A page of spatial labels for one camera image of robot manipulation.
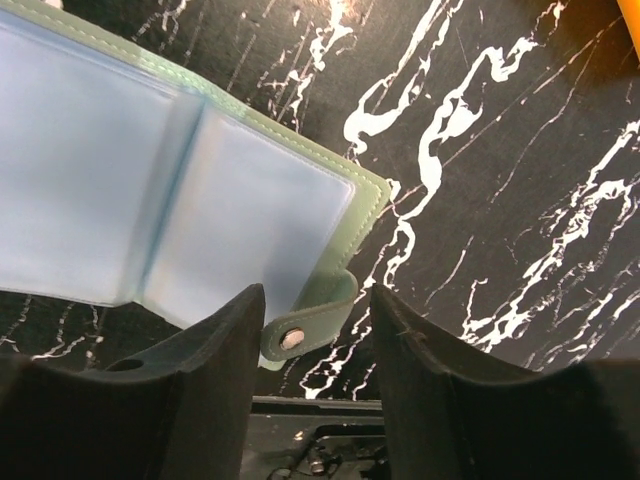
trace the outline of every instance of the wallet snap strap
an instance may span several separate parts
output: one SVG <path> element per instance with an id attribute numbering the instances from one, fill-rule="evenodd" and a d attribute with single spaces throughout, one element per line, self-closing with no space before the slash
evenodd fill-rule
<path id="1" fill-rule="evenodd" d="M 331 343 L 349 317 L 357 295 L 358 281 L 343 270 L 329 302 L 283 315 L 264 328 L 262 355 L 271 362 L 283 362 Z"/>

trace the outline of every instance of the metal snap button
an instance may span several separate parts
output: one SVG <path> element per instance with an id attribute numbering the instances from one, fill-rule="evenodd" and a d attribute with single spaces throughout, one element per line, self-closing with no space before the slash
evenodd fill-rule
<path id="1" fill-rule="evenodd" d="M 296 348 L 304 341 L 304 331 L 301 328 L 292 328 L 282 336 L 280 347 L 283 350 Z"/>

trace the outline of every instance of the marble pattern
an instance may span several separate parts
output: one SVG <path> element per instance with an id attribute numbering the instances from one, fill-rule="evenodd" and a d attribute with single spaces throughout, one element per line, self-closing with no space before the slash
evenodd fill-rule
<path id="1" fill-rule="evenodd" d="M 259 393 L 375 398 L 374 282 L 528 368 L 640 352 L 640 81 L 615 0 L 90 3 L 64 8 L 202 74 L 392 187 L 352 262 L 362 290 L 340 338 L 262 372 Z M 172 333 L 132 306 L 0 302 L 13 308 L 0 314 L 0 349 L 43 359 L 84 352 L 75 368 Z M 45 303 L 50 320 L 20 340 Z"/>

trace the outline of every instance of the green wallet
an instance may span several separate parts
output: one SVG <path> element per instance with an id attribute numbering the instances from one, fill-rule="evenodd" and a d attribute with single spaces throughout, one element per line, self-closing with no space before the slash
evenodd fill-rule
<path id="1" fill-rule="evenodd" d="M 0 289 L 185 328 L 262 283 L 271 369 L 338 335 L 385 180 L 38 0 L 0 0 L 0 65 Z"/>

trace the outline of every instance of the black plastic part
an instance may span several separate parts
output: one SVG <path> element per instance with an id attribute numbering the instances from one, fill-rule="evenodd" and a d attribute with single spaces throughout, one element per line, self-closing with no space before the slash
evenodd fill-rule
<path id="1" fill-rule="evenodd" d="M 107 371 L 0 357 L 0 477 L 238 478 L 264 309 L 251 286 Z"/>
<path id="2" fill-rule="evenodd" d="M 371 467 L 372 458 L 386 460 L 383 444 L 380 402 L 254 397 L 240 478 L 362 480 L 372 471 L 373 480 L 388 480 L 386 465 Z M 312 474 L 313 460 L 322 473 Z"/>
<path id="3" fill-rule="evenodd" d="M 640 362 L 538 375 L 480 352 L 375 286 L 393 478 L 640 478 Z"/>

